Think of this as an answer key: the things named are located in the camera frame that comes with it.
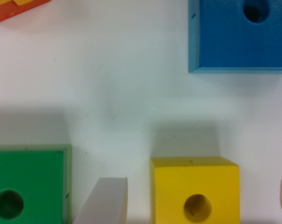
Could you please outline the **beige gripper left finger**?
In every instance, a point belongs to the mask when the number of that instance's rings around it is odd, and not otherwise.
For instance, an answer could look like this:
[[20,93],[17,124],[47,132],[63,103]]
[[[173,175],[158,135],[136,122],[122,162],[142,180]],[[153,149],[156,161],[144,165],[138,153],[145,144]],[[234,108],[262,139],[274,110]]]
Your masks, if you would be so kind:
[[126,224],[128,179],[101,177],[73,224]]

